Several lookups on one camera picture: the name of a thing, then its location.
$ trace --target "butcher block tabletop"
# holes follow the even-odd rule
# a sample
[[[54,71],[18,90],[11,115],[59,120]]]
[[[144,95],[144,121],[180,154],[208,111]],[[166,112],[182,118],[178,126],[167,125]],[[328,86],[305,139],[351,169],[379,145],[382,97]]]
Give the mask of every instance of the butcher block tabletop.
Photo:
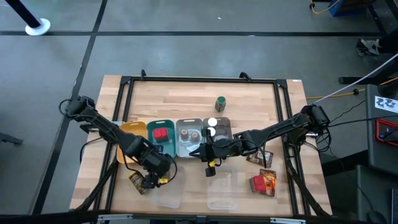
[[[96,100],[96,109],[108,119],[112,119],[118,95],[121,77],[105,75]],[[300,80],[287,80],[290,103],[293,114],[298,113],[307,104],[303,83]],[[124,88],[118,121],[121,121],[127,89]],[[284,105],[284,93],[280,89],[284,119],[287,118]],[[218,96],[226,98],[223,112],[215,111]],[[264,129],[278,122],[275,105],[274,87],[264,83],[212,83],[212,82],[157,82],[135,81],[127,121],[143,121],[146,124],[160,119],[176,122],[187,118],[227,117],[231,121],[232,133],[250,129]],[[98,138],[98,133],[90,133],[87,141]],[[307,137],[315,144],[314,138]],[[104,159],[106,141],[96,141],[85,147],[83,160],[76,181],[70,208],[77,208],[98,183]],[[237,172],[238,186],[233,198],[234,210],[212,210],[207,206],[206,164],[199,159],[176,157],[178,165],[185,169],[185,186],[182,201],[177,209],[158,207],[153,203],[152,191],[140,195],[129,180],[131,171],[123,164],[119,165],[116,185],[111,205],[111,212],[132,214],[161,215],[233,215],[233,216],[277,216],[291,217],[289,186],[282,150],[281,138],[270,140],[266,150],[273,152],[272,167],[276,171],[277,185],[275,197],[268,197],[251,192],[249,178],[258,175],[262,168],[246,161],[245,157],[229,157],[221,166],[234,167]],[[112,149],[114,157],[116,146]],[[323,178],[318,152],[304,144],[300,151],[305,183],[315,200],[331,214],[328,193]],[[134,164],[132,168],[142,171]],[[298,210],[303,212],[303,203],[299,188],[295,186]],[[108,184],[104,187],[100,208],[104,209]]]

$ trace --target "clear plastic lid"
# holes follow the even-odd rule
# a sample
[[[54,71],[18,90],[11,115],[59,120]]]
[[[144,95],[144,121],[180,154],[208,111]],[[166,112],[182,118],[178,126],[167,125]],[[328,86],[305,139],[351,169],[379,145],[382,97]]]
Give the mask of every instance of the clear plastic lid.
[[[207,177],[207,207],[212,210],[234,210],[238,177],[236,170],[222,165],[216,175]]]
[[[175,173],[175,166],[170,166],[170,177]],[[185,171],[183,166],[177,165],[177,174],[168,184],[155,188],[152,202],[157,206],[179,208],[185,186]]]

